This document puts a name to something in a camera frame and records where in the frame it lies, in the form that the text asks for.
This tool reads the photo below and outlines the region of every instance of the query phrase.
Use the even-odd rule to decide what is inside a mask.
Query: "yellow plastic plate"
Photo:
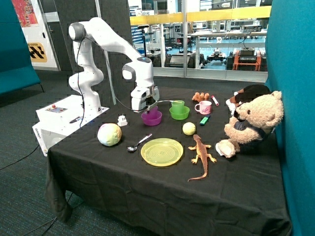
[[[143,159],[153,166],[170,166],[183,155],[183,146],[173,139],[153,139],[141,148]]]

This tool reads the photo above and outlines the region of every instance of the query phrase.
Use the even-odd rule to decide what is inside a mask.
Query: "yellow sign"
[[[187,21],[217,21],[217,20],[236,20],[248,18],[269,18],[271,6],[259,7],[241,7],[235,9],[223,9],[215,11],[198,11],[188,12]],[[132,26],[143,24],[168,24],[183,22],[184,15],[182,13],[161,14],[150,16],[131,16],[130,24]]]
[[[32,62],[47,62],[44,46],[41,43],[28,43]]]

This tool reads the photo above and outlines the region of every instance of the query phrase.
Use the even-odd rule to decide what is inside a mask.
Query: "mug handle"
[[[200,106],[200,104],[198,103],[198,104],[195,105],[195,110],[200,112],[200,107],[199,107],[199,110],[197,110],[197,108],[196,108],[197,106]]]

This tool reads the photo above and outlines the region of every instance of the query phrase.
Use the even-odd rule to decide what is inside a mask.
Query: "marker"
[[[73,119],[73,120],[70,121],[69,123],[70,123],[70,124],[75,123],[75,122],[79,121],[80,119],[82,119],[82,117],[77,117],[76,119]]]
[[[201,122],[199,123],[201,126],[204,126],[205,123],[208,121],[208,119],[210,118],[210,114],[206,115]]]
[[[215,102],[215,104],[218,106],[219,103],[218,103],[218,101],[216,100],[216,98],[215,98],[213,95],[211,96],[211,98],[212,98],[212,100]]]

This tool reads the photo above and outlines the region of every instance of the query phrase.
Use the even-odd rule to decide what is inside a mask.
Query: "gray carpet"
[[[37,146],[32,126],[39,120],[35,111],[68,95],[76,94],[68,85],[71,73],[37,71],[40,85],[0,96],[0,169],[30,154]],[[183,78],[156,77],[158,86],[217,90],[239,90],[251,83],[223,82]],[[46,158],[38,148],[29,157],[0,170],[0,235],[22,236],[55,218],[44,199]],[[45,235],[54,236],[153,236],[154,233],[131,227],[102,212],[87,206],[73,195],[70,204],[76,208],[65,224],[56,221]],[[50,223],[27,235],[42,235]]]

